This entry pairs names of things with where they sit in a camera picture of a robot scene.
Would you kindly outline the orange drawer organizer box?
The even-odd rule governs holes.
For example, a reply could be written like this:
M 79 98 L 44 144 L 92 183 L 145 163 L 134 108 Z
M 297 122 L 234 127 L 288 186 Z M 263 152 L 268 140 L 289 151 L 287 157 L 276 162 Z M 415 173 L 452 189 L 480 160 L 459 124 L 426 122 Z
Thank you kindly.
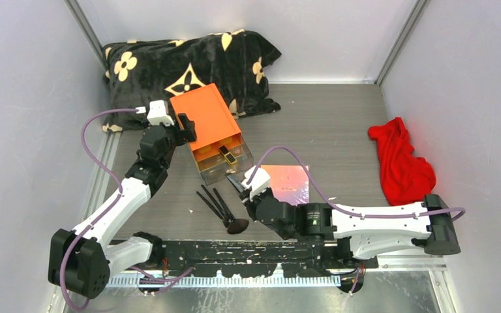
M 241 135 L 240 128 L 214 83 L 177 95 L 170 102 L 176 113 L 185 113 L 195 122 L 197 140 L 189 143 L 191 153 L 230 136 Z

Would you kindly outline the clear drawer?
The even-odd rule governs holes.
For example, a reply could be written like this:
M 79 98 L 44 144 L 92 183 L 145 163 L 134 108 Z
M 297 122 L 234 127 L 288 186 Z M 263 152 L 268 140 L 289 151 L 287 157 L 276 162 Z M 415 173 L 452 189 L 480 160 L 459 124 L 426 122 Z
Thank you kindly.
M 234 135 L 192 152 L 204 185 L 223 180 L 228 174 L 250 169 L 254 157 L 242 135 Z

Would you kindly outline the black gold lipstick case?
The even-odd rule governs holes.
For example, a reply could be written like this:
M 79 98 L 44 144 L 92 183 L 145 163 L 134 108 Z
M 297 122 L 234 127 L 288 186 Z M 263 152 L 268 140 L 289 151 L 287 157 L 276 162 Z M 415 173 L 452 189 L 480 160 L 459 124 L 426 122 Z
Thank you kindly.
M 237 158 L 230 152 L 230 150 L 225 145 L 221 145 L 219 147 L 219 151 L 221 155 L 224 157 L 227 164 L 233 165 L 237 163 Z

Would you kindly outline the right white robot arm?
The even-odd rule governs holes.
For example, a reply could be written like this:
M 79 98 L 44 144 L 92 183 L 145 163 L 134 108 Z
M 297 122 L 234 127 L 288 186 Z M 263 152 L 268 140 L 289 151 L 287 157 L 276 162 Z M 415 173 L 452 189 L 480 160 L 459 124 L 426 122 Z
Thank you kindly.
M 461 252 L 453 221 L 462 208 L 450 208 L 437 194 L 421 201 L 389 207 L 291 205 L 274 197 L 270 188 L 243 200 L 249 216 L 281 239 L 337 242 L 336 259 L 346 268 L 379 254 L 421 248 L 435 256 Z

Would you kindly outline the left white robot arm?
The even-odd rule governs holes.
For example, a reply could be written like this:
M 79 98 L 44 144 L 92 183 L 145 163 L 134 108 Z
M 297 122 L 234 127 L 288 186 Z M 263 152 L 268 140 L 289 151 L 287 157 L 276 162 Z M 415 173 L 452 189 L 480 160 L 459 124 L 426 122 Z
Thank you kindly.
M 72 230 L 57 230 L 51 239 L 48 281 L 62 291 L 96 298 L 109 279 L 132 266 L 160 267 L 165 258 L 162 239 L 139 231 L 112 245 L 122 225 L 147 203 L 167 179 L 175 148 L 196 141 L 195 123 L 180 113 L 169 125 L 151 123 L 144 130 L 136 162 L 125 178 L 114 177 L 117 190 Z

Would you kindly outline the black fan makeup brush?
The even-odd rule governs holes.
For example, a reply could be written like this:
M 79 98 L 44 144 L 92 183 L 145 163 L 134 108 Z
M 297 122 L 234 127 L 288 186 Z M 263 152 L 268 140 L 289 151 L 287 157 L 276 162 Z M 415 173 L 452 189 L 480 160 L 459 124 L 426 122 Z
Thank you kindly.
M 230 235 L 243 233 L 248 228 L 249 221 L 244 218 L 236 218 L 228 208 L 226 202 L 223 200 L 218 190 L 216 188 L 213 188 L 213 192 L 219 202 L 219 210 L 222 213 L 227 233 Z

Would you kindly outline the black round makeup brush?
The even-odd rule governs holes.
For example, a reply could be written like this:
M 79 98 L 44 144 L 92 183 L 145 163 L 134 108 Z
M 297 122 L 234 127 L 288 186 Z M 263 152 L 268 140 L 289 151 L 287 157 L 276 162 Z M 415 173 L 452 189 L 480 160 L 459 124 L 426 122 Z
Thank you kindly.
M 201 186 L 202 190 L 205 192 L 205 194 L 207 195 L 207 197 L 205 197 L 205 198 L 208 199 L 228 219 L 228 222 L 230 222 L 230 218 L 228 217 L 228 214 L 224 212 L 223 208 L 220 206 L 219 202 L 212 196 L 210 191 L 204 185 L 200 185 L 200 186 Z

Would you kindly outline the pink holographic eyeshadow palette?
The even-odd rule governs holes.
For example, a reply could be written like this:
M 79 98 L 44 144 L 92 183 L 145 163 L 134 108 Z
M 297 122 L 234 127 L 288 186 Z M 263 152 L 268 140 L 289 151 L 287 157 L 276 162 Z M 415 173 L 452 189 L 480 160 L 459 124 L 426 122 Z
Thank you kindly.
M 262 165 L 274 197 L 291 205 L 309 203 L 309 178 L 301 166 Z

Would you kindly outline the black floral plush blanket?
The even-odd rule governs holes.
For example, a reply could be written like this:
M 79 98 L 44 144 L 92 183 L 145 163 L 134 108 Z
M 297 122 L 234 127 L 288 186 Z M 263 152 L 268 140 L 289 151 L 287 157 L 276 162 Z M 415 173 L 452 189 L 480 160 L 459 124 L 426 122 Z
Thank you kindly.
M 146 118 L 123 109 L 169 101 L 211 83 L 236 118 L 281 109 L 269 97 L 264 69 L 282 53 L 255 31 L 240 29 L 189 40 L 113 42 L 102 52 L 106 61 L 103 80 L 116 111 L 105 117 L 104 132 L 143 129 L 148 125 Z

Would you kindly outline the red cloth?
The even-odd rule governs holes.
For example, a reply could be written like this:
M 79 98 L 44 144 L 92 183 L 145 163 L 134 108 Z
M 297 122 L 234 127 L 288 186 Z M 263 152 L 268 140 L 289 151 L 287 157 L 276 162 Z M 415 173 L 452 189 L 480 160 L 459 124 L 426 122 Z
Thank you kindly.
M 380 186 L 390 205 L 419 201 L 433 191 L 434 169 L 425 158 L 414 156 L 410 133 L 400 117 L 369 127 L 367 134 L 376 143 Z

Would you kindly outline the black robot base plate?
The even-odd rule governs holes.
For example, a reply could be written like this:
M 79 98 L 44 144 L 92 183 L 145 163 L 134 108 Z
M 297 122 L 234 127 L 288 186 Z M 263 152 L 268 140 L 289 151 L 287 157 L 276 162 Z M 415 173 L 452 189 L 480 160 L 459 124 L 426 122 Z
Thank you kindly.
M 192 267 L 196 277 L 217 273 L 232 278 L 273 276 L 277 268 L 284 278 L 349 275 L 361 265 L 379 266 L 377 258 L 355 260 L 342 244 L 292 241 L 163 241 L 158 256 L 140 265 L 145 270 L 181 274 Z

